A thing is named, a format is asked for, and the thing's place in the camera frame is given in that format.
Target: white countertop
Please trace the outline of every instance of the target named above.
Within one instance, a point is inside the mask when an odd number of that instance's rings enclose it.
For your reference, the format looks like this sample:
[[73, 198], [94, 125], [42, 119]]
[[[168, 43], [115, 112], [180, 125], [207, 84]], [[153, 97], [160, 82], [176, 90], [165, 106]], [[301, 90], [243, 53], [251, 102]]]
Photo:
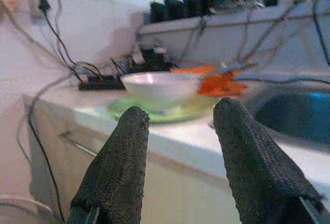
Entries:
[[[250, 90], [256, 87], [257, 84], [252, 85]], [[107, 114], [106, 107], [111, 100], [125, 94], [125, 91], [80, 92], [73, 88], [58, 87], [47, 92], [41, 100], [56, 113], [109, 136], [117, 121]], [[207, 117], [190, 121], [150, 125], [148, 150], [207, 174], [225, 178], [219, 140], [215, 131], [208, 125], [211, 121], [210, 113]], [[279, 145], [302, 169], [316, 189], [330, 199], [330, 154], [289, 144]]]

